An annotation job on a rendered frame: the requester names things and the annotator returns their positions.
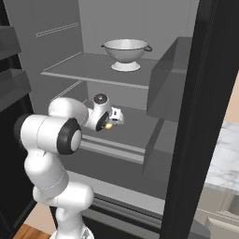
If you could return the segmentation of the grey fridge shelf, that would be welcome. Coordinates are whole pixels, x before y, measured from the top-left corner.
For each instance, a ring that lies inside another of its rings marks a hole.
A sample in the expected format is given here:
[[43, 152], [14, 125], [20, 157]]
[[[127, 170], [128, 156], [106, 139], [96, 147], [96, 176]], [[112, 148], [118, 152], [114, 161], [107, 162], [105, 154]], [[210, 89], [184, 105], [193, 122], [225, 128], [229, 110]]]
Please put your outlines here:
[[134, 72], [115, 71], [111, 68], [113, 63], [114, 61], [106, 55], [79, 53], [45, 69], [42, 75], [147, 90], [151, 71], [157, 61], [140, 59], [140, 69]]
[[80, 149], [71, 156], [62, 156], [65, 161], [84, 163], [89, 160], [142, 165], [146, 147], [158, 123], [145, 110], [121, 106], [124, 123], [100, 132], [83, 128]]

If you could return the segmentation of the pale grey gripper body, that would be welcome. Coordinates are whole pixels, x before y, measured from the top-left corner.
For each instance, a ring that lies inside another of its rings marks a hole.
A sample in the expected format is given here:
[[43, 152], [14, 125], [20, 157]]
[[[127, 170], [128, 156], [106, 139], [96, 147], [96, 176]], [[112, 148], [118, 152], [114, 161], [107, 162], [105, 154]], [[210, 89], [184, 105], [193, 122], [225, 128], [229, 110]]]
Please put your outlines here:
[[122, 125], [124, 123], [124, 116], [122, 113], [113, 115], [111, 119], [115, 125]]

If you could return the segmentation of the black fridge door with bins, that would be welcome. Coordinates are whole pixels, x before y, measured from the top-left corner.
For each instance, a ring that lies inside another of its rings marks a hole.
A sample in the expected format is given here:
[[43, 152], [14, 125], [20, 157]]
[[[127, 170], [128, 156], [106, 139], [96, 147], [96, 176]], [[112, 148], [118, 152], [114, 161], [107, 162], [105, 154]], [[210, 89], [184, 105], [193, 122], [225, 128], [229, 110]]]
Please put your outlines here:
[[199, 0], [159, 239], [191, 233], [218, 134], [239, 70], [239, 0]]
[[[11, 26], [7, 0], [0, 0], [0, 26]], [[20, 69], [19, 53], [0, 61], [0, 73]], [[15, 131], [19, 118], [33, 112], [29, 93], [0, 112], [0, 239], [12, 239], [35, 206], [32, 184], [24, 172], [26, 150]]]

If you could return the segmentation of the beige counter cabinet run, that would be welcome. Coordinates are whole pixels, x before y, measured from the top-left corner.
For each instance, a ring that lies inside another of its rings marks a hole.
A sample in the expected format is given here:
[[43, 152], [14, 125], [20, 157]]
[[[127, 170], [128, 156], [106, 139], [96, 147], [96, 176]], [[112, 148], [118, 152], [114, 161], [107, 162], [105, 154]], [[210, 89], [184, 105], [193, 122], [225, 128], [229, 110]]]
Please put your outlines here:
[[239, 239], [239, 194], [204, 187], [194, 218], [210, 231], [210, 239]]

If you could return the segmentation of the grey fridge interior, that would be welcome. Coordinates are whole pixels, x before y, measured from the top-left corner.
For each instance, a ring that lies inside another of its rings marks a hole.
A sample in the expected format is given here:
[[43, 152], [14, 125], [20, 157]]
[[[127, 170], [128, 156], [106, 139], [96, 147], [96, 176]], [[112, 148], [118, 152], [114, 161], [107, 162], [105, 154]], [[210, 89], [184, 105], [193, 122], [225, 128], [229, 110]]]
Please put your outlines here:
[[[50, 102], [58, 97], [72, 98], [92, 108], [93, 97], [98, 93], [108, 96], [115, 108], [124, 106], [147, 113], [148, 89], [44, 76], [42, 72], [79, 53], [109, 56], [102, 45], [114, 39], [148, 42], [152, 51], [140, 59], [158, 62], [178, 37], [192, 36], [198, 3], [199, 0], [7, 0], [9, 23], [21, 46], [21, 68], [32, 89], [30, 114], [46, 115]], [[160, 238], [165, 198], [159, 181], [143, 175], [143, 164], [62, 159], [71, 155], [60, 155], [58, 159], [71, 181], [93, 189], [93, 202], [81, 216], [94, 239]]]

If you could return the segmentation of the grey door bin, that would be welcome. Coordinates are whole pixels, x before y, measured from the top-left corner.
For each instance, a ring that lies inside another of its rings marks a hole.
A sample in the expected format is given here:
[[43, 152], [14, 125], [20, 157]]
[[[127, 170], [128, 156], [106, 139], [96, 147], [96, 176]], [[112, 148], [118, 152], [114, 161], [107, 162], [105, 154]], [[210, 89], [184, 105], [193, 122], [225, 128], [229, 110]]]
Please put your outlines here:
[[25, 71], [8, 69], [0, 73], [0, 112], [32, 91]]
[[0, 26], [0, 61], [21, 53], [21, 46], [12, 26]]
[[174, 154], [177, 123], [159, 119], [145, 152], [143, 175], [168, 183]]
[[153, 67], [148, 87], [149, 116], [179, 120], [191, 42], [191, 37], [178, 37]]

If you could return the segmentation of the white footed colander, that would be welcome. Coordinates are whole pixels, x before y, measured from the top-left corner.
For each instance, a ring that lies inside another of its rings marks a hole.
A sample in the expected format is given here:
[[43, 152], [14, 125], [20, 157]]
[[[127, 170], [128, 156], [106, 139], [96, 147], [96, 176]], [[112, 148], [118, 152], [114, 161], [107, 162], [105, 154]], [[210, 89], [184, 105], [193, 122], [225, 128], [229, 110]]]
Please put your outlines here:
[[148, 42], [138, 39], [114, 39], [102, 45], [106, 53], [115, 62], [111, 68], [119, 72], [133, 72], [140, 69], [137, 62], [145, 52], [151, 52]]

